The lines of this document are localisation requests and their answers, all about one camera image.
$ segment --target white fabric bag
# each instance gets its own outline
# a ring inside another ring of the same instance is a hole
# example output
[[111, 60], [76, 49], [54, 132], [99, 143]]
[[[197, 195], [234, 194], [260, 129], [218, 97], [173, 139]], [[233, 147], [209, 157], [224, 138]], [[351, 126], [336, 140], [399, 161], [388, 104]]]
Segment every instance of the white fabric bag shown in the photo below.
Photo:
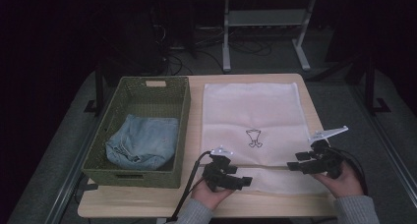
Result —
[[[296, 161], [295, 153], [310, 150], [308, 137], [297, 84], [205, 85], [201, 152], [221, 145], [232, 151], [227, 157], [238, 174], [254, 177], [245, 191], [324, 192], [324, 186], [310, 176], [273, 168], [286, 168], [287, 162]], [[202, 160], [210, 162], [209, 157]], [[285, 186], [275, 189], [273, 184], [279, 183]]]

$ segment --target storage basket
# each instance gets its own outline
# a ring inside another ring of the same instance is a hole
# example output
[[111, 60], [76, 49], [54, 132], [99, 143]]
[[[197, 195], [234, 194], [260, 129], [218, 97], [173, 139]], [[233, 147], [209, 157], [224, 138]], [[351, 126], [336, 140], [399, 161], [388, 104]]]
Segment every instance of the storage basket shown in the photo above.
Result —
[[[101, 186], [179, 188], [190, 101], [187, 77], [122, 78], [89, 148], [83, 172]], [[179, 120], [175, 154], [156, 171], [123, 169], [106, 157], [105, 143], [128, 114]]]

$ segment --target blue cloth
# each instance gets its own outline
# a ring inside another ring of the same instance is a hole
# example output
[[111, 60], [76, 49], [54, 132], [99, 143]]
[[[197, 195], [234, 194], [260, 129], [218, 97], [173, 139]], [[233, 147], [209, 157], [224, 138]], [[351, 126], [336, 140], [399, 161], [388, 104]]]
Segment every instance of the blue cloth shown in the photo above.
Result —
[[156, 170], [175, 153], [178, 119], [140, 118], [129, 114], [106, 143], [112, 163], [135, 170]]

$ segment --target sweater sleeve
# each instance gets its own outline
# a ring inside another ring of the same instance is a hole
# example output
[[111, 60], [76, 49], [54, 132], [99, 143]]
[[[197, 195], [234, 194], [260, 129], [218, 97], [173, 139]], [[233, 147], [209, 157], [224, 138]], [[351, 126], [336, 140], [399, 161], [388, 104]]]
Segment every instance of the sweater sleeve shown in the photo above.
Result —
[[340, 197], [334, 202], [339, 224], [378, 224], [374, 202], [368, 196]]
[[190, 198], [185, 208], [179, 213], [176, 224], [208, 224], [212, 218], [212, 211], [199, 201]]

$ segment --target wooden table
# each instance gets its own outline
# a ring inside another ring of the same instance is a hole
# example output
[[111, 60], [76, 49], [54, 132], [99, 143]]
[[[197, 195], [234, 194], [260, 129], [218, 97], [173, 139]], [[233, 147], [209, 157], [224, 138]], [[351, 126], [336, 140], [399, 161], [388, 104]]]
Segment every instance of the wooden table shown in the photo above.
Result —
[[[170, 217], [184, 192], [194, 162], [200, 155], [205, 84], [220, 83], [297, 83], [301, 105], [310, 133], [322, 130], [322, 124], [301, 76], [296, 74], [191, 76], [191, 109], [188, 122], [182, 182], [180, 189], [99, 186], [87, 191], [79, 214], [88, 218]], [[223, 201], [215, 217], [302, 217], [334, 216], [332, 196], [274, 195], [235, 193]]]

